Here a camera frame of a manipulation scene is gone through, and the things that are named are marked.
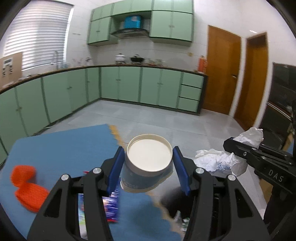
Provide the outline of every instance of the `tile floor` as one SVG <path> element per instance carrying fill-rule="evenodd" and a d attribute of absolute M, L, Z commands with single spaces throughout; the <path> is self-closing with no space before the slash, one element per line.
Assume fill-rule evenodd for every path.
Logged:
<path fill-rule="evenodd" d="M 166 138 L 173 147 L 179 146 L 182 154 L 188 158 L 194 158 L 195 152 L 201 149 L 223 150 L 224 140 L 236 137 L 243 132 L 232 117 L 208 110 L 202 110 L 200 116 L 196 116 L 100 100 L 55 124 L 44 133 L 105 123 L 117 126 L 121 139 L 126 145 L 137 135 L 157 134 Z M 252 168 L 249 166 L 238 179 L 257 209 L 265 209 L 266 202 L 259 186 L 259 180 Z M 179 180 L 174 170 L 174 173 L 152 192 L 156 197 L 161 198 L 178 186 Z"/>

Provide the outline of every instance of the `bolt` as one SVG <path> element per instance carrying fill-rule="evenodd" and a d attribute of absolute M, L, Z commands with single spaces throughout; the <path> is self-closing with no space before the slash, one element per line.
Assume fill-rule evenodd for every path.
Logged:
<path fill-rule="evenodd" d="M 236 177 L 234 175 L 228 175 L 230 181 L 235 181 Z"/>
<path fill-rule="evenodd" d="M 61 179 L 62 179 L 63 181 L 66 181 L 66 180 L 69 179 L 69 175 L 68 175 L 68 174 L 64 174 L 64 175 L 61 176 Z"/>
<path fill-rule="evenodd" d="M 101 173 L 101 171 L 102 171 L 102 169 L 99 168 L 99 167 L 96 167 L 96 168 L 93 169 L 94 174 L 99 174 L 99 173 Z"/>
<path fill-rule="evenodd" d="M 198 174 L 203 174 L 203 173 L 205 172 L 205 170 L 202 169 L 202 168 L 200 168 L 200 167 L 196 168 L 195 171 L 196 171 L 196 173 L 198 173 Z"/>

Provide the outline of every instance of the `blue box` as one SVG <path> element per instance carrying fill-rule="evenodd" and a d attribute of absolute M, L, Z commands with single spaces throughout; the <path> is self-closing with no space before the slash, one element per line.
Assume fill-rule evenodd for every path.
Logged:
<path fill-rule="evenodd" d="M 141 16 L 126 17 L 124 28 L 141 28 Z"/>

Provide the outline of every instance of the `blue and white paper cup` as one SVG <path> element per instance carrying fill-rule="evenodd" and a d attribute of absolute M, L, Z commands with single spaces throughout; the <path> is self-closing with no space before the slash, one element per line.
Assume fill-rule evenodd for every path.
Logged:
<path fill-rule="evenodd" d="M 173 150 L 163 137 L 144 134 L 128 144 L 121 174 L 121 187 L 132 193 L 157 187 L 173 172 Z"/>

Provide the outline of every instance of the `window blind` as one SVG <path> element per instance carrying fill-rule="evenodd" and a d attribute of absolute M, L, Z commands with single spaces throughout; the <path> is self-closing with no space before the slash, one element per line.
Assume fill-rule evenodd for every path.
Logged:
<path fill-rule="evenodd" d="M 22 69 L 63 62 L 71 8 L 60 2 L 31 1 L 10 25 L 4 56 L 23 52 Z"/>

